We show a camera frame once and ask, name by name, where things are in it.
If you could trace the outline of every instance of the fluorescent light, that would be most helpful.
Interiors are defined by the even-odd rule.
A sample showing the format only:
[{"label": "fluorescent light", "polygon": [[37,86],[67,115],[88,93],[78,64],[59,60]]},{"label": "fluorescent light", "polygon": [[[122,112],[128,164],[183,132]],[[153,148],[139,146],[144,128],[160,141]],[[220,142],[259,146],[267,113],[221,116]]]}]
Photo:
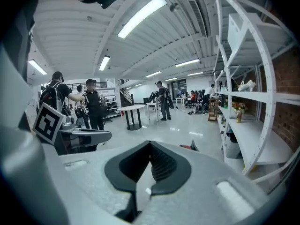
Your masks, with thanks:
[{"label": "fluorescent light", "polygon": [[137,26],[140,24],[142,20],[148,17],[150,14],[154,13],[156,10],[160,9],[167,2],[165,0],[152,0],[148,4],[146,4],[140,11],[138,11],[122,28],[122,30],[118,33],[118,37],[126,38],[126,36]]},{"label": "fluorescent light", "polygon": [[154,75],[156,75],[156,74],[159,74],[159,73],[161,73],[161,71],[156,72],[156,73],[152,73],[152,74],[150,74],[150,75],[148,75],[148,76],[146,76],[146,77],[152,77],[152,76],[154,76]]},{"label": "fluorescent light", "polygon": [[39,71],[42,75],[46,75],[47,73],[35,62],[34,60],[28,61],[37,71]]},{"label": "fluorescent light", "polygon": [[192,132],[189,132],[189,133],[192,135],[203,136],[203,134],[201,134],[201,133],[192,133]]},{"label": "fluorescent light", "polygon": [[170,78],[170,79],[167,79],[166,82],[167,82],[167,81],[176,80],[176,79],[177,79],[177,77],[175,77],[175,78]]},{"label": "fluorescent light", "polygon": [[103,60],[102,60],[102,63],[100,65],[100,68],[99,70],[100,71],[103,71],[104,68],[106,67],[106,65],[108,64],[108,61],[109,61],[110,57],[109,56],[104,56]]},{"label": "fluorescent light", "polygon": [[183,63],[175,65],[175,67],[181,67],[181,66],[184,66],[184,65],[187,65],[187,64],[191,64],[191,63],[195,63],[195,62],[199,62],[199,61],[200,61],[200,59],[195,59],[195,60],[183,62]]},{"label": "fluorescent light", "polygon": [[198,75],[198,74],[203,74],[203,72],[188,74],[188,76],[193,76],[193,75]]}]

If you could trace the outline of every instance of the red brick wall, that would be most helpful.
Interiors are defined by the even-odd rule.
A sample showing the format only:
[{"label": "red brick wall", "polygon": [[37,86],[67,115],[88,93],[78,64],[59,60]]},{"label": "red brick wall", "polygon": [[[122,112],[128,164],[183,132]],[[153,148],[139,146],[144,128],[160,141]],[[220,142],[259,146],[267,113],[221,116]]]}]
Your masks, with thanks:
[{"label": "red brick wall", "polygon": [[[300,94],[300,54],[298,48],[293,48],[278,58],[273,60],[273,67],[276,78],[277,92]],[[262,90],[266,91],[266,77],[263,67],[261,67],[262,75]],[[251,79],[255,80],[255,73],[250,72],[247,74],[245,82]],[[240,84],[242,77],[237,79],[236,82]],[[248,107],[248,113],[255,116],[256,101],[237,98]],[[262,110],[260,120],[264,121],[266,111],[266,104],[262,103]],[[293,151],[300,145],[300,107],[291,104],[277,103],[273,130],[276,132]]]}]

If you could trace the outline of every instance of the desk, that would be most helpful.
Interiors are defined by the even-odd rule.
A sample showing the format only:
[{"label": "desk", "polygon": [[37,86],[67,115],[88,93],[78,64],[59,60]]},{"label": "desk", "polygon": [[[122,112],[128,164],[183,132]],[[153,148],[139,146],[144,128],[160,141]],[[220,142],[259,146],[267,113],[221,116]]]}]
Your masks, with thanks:
[{"label": "desk", "polygon": [[[117,109],[117,111],[124,111],[125,112],[126,122],[127,122],[127,130],[135,131],[135,130],[138,130],[142,127],[141,117],[140,117],[140,108],[142,108],[142,107],[145,107],[145,105],[133,105],[133,106],[127,106],[127,107],[120,107],[120,108]],[[137,111],[137,117],[138,117],[138,121],[139,121],[138,125],[135,124],[135,120],[133,118],[133,112],[132,112],[133,110]],[[129,124],[129,118],[128,118],[127,111],[130,111],[132,125]]]},{"label": "desk", "polygon": [[185,99],[186,99],[186,97],[177,97],[176,98],[176,106],[178,107],[178,100],[180,100],[182,109],[185,109],[185,106],[184,106],[184,100]]},{"label": "desk", "polygon": [[148,111],[148,117],[149,117],[149,120],[150,120],[150,113],[149,113],[149,106],[155,106],[155,111],[156,111],[156,121],[158,121],[158,105],[160,104],[160,102],[158,103],[147,103],[147,111]]}]

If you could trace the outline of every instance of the metal shelving unit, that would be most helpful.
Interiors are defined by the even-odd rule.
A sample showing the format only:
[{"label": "metal shelving unit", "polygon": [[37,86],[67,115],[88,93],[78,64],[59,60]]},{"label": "metal shelving unit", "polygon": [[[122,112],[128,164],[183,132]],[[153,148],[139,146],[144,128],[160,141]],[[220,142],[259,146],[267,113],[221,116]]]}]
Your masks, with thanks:
[{"label": "metal shelving unit", "polygon": [[[216,0],[219,33],[216,64],[222,58],[224,67],[214,69],[216,85],[227,81],[228,91],[218,92],[228,96],[228,107],[220,108],[226,118],[225,132],[231,128],[237,138],[243,156],[241,159],[226,158],[229,166],[251,179],[263,176],[264,166],[285,163],[293,152],[272,130],[276,102],[300,105],[300,96],[276,93],[275,73],[272,60],[283,54],[294,43],[293,34],[274,15],[264,8],[266,0]],[[276,24],[265,23],[260,17],[266,15]],[[267,90],[262,90],[260,67],[263,66]],[[257,92],[233,92],[231,79],[255,71]],[[247,114],[242,123],[236,123],[232,97],[256,101],[255,117]],[[264,123],[259,121],[262,103],[266,104]]]}]

